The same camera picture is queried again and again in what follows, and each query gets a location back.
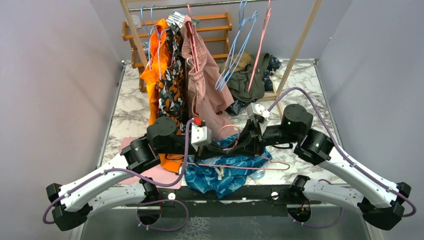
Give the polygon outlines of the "blue patterned shorts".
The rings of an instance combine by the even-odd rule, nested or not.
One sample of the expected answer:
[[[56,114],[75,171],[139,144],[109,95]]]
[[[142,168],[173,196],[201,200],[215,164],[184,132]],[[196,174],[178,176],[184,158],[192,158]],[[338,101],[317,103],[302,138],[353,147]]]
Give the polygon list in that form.
[[[272,159],[272,155],[265,149],[263,157]],[[217,156],[200,160],[200,164],[229,165],[237,167],[262,168],[268,160],[249,156]],[[189,165],[194,163],[194,158],[189,156],[184,178],[187,186],[202,194],[213,191],[218,199],[230,195],[241,188],[247,181],[247,177],[256,170],[235,169],[226,167],[207,167]]]

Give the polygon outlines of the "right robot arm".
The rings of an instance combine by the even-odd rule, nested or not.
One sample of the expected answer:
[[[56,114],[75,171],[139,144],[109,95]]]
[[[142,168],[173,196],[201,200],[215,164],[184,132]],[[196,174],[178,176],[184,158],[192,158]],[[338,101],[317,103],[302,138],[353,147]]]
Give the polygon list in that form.
[[[356,211],[370,225],[391,230],[404,215],[404,202],[411,187],[389,181],[348,154],[328,135],[312,128],[313,115],[299,104],[290,104],[279,125],[269,125],[270,112],[262,105],[247,107],[247,122],[234,148],[237,154],[260,155],[264,148],[289,144],[295,155],[344,180],[348,187],[321,183],[298,175],[290,185],[287,198],[296,204],[319,201]]]

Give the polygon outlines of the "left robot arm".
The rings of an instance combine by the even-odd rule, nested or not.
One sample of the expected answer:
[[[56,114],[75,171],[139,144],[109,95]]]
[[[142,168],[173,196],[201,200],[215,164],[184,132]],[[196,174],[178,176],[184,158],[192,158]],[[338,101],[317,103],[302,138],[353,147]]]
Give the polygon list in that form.
[[[170,117],[159,117],[144,136],[133,140],[107,164],[71,183],[48,185],[50,204],[42,222],[68,231],[102,210],[136,203],[152,205],[158,188],[173,187],[183,178],[180,174],[175,180],[163,181],[145,176],[161,163],[160,155],[181,155],[180,171],[184,172],[189,156],[209,159],[226,153],[199,118],[190,119],[185,133],[178,135],[177,124]]]

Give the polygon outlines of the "orange shorts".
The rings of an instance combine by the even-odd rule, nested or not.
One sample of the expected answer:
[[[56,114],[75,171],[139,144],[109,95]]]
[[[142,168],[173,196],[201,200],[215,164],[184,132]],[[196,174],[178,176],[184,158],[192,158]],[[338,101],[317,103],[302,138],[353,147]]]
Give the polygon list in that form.
[[[166,22],[165,19],[161,19],[157,24],[158,30],[161,32],[162,28],[169,28],[170,25]],[[161,74],[163,74],[166,68],[170,63],[170,52],[166,44],[167,32],[164,33],[161,37],[160,42],[160,64],[161,64]],[[158,38],[157,33],[153,28],[153,33],[150,36],[149,40],[149,65],[144,69],[140,75],[140,79],[146,83],[147,96],[149,101],[149,124],[153,125],[154,122],[159,118],[159,70],[158,70]]]

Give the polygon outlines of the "pink shorts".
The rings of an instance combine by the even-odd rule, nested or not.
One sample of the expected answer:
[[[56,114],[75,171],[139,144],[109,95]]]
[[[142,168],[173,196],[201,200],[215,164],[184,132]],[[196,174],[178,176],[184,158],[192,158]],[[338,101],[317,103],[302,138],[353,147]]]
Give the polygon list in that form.
[[[189,21],[189,16],[186,16],[182,27],[184,31],[182,56],[186,60],[188,70],[186,73],[188,113],[190,118],[199,117],[205,121],[206,126],[211,129],[212,138],[218,142],[236,134],[235,129],[230,127],[232,122],[225,113],[234,99],[228,87],[224,87],[223,91],[215,89],[221,75],[219,67],[192,23],[199,64],[199,71],[195,70],[187,27]]]

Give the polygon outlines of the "clear plastic bottle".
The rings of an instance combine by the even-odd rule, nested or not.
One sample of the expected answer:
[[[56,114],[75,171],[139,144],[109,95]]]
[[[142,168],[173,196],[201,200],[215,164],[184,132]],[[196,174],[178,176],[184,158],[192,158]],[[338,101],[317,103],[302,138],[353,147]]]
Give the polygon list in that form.
[[[260,180],[262,179],[266,174],[266,170],[261,168],[258,170],[255,170],[254,172],[252,172],[249,177],[253,180]]]

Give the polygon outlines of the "dark navy patterned garment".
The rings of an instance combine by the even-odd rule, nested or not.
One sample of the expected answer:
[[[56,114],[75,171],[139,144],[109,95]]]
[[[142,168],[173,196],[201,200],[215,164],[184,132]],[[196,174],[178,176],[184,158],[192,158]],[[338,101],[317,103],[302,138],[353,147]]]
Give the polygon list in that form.
[[[271,76],[275,73],[276,70],[278,70],[281,66],[281,63],[279,61],[278,58],[276,58],[275,56],[271,55],[270,60],[269,60],[269,64],[268,64],[268,68],[264,73],[264,77],[263,77],[263,82],[264,82],[264,87],[265,87],[265,93],[266,92],[271,92],[273,91],[273,83],[271,81]],[[232,116],[237,116],[242,108],[247,107],[250,103],[255,103],[256,101],[251,101],[251,102],[242,102],[239,100],[235,100],[233,98],[234,102],[227,107],[227,109],[225,110],[229,115]]]

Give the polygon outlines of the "pink mat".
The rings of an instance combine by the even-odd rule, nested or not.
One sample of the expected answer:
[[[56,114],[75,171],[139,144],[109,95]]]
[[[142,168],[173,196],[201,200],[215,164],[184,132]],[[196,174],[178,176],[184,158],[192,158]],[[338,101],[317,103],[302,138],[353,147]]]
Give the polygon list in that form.
[[[133,140],[135,140],[134,137],[124,137],[121,142],[120,151],[122,151],[123,148],[127,147]],[[174,182],[178,178],[178,175],[176,173],[165,170],[163,167],[161,167],[161,165],[156,165],[155,167],[142,172],[141,175],[148,178],[152,178],[155,182],[166,184]],[[119,184],[132,185],[139,180],[140,179],[138,177],[133,176],[131,178],[119,182]]]

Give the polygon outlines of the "wooden clothes rack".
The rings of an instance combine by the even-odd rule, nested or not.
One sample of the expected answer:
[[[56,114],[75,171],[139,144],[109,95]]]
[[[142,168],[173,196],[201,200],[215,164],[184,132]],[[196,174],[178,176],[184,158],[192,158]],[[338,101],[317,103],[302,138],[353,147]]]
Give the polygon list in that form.
[[[131,3],[130,0],[121,0],[120,4],[123,10],[123,13],[125,15],[126,18],[126,22],[129,24],[129,27],[131,29],[131,32],[133,34],[135,43],[138,47],[138,52],[140,54],[141,59],[144,62],[144,67],[148,66],[149,64],[149,59],[144,58],[144,51],[143,51],[143,47],[141,46],[141,41],[138,37],[137,34],[137,30],[134,26],[132,17],[131,17],[131,12],[144,12],[144,11],[150,11],[151,7],[146,7],[146,6],[142,6],[141,8],[129,8],[128,7],[128,3]],[[215,2],[204,2],[204,3],[189,3],[190,8],[195,8],[195,7],[208,7],[208,6],[223,6],[223,5],[232,5],[232,4],[239,4],[241,3],[240,0],[232,0],[232,1],[215,1]],[[312,27],[312,24],[318,14],[318,11],[320,9],[322,5],[322,1],[321,0],[315,0],[312,8],[310,10],[310,13],[307,17],[306,23],[300,33],[300,36],[296,42],[296,45],[293,49],[293,52],[289,58],[287,67],[285,69],[285,72],[283,74],[283,76],[280,78],[280,82],[277,86],[277,89],[273,89],[273,91],[271,93],[266,93],[264,95],[263,98],[259,99],[260,102],[263,101],[277,101],[278,97],[282,94],[283,91],[283,87],[285,85],[285,83],[287,82],[287,79],[289,78],[290,72],[295,64],[295,61],[297,60],[300,51],[303,47],[303,44],[308,36],[308,33]],[[156,6],[153,10],[174,10],[174,9],[184,9],[187,8],[186,3],[185,4],[177,4],[177,5],[167,5],[167,6]]]

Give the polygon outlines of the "olive green garment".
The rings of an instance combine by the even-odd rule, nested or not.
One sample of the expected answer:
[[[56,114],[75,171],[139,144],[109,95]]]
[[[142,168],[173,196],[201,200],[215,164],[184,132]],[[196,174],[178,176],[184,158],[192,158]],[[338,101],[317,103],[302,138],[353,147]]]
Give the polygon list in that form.
[[[265,95],[265,84],[263,78],[268,68],[271,55],[263,52],[259,55],[258,65],[254,74],[254,80],[248,92],[248,85],[252,75],[252,69],[255,63],[255,55],[252,56],[251,64],[247,65],[241,71],[234,72],[227,83],[227,87],[235,100],[244,103],[255,102]]]

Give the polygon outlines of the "blue lidded jar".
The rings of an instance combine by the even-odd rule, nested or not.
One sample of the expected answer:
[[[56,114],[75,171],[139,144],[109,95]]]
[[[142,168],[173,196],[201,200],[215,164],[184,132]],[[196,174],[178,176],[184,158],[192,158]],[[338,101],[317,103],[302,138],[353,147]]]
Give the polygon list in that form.
[[[150,43],[148,41],[142,42],[141,43],[142,47],[143,47],[143,51],[144,54],[146,56],[146,58],[149,60],[149,55],[150,55]]]

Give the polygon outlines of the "marker pen pack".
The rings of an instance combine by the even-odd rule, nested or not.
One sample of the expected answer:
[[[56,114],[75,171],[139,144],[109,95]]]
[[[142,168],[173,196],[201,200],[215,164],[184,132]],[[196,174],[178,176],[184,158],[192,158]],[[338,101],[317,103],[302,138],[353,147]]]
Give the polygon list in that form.
[[[168,25],[171,24],[176,24],[179,26],[179,28],[183,27],[183,23],[185,21],[185,18],[188,15],[184,15],[182,13],[179,13],[177,11],[174,11],[173,13],[171,13],[167,18],[166,18],[166,22]]]

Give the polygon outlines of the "wooden shelf unit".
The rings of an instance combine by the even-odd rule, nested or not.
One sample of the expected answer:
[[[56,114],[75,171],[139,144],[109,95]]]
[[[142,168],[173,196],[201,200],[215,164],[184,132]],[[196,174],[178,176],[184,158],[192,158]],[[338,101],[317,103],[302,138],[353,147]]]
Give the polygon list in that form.
[[[141,27],[141,32],[137,32],[137,34],[142,46],[142,42],[150,41],[151,30],[153,30],[153,21],[142,20],[141,16],[140,18],[143,26]],[[233,29],[230,14],[225,12],[220,14],[199,15],[194,16],[192,21],[196,26],[198,34],[203,38],[206,46],[210,48],[213,58],[216,61],[225,60],[229,54],[230,32]],[[132,68],[137,69],[141,74],[145,69],[145,65],[140,57],[133,33],[126,21],[122,23],[121,36],[124,41],[127,41],[130,44],[130,63]]]

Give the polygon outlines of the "clear plastic cup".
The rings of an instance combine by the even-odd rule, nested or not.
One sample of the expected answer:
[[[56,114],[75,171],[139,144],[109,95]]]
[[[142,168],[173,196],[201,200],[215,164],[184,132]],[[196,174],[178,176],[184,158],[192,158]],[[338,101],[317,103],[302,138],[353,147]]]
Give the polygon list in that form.
[[[131,15],[131,18],[132,18],[132,21],[133,21],[133,24],[135,26],[136,31],[138,33],[140,33],[141,32],[141,28],[143,26],[143,24],[141,22],[141,17],[138,16],[138,15],[132,14]]]

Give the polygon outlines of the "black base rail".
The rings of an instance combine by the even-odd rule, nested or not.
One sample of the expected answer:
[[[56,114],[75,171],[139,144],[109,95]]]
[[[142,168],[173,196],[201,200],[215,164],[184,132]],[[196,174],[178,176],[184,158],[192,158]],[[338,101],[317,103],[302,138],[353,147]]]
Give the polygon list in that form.
[[[160,188],[157,200],[169,197],[185,204],[190,217],[286,217],[288,208],[299,208],[305,202],[292,194],[289,184],[244,185],[222,199],[214,191],[201,193],[187,186],[179,189]]]

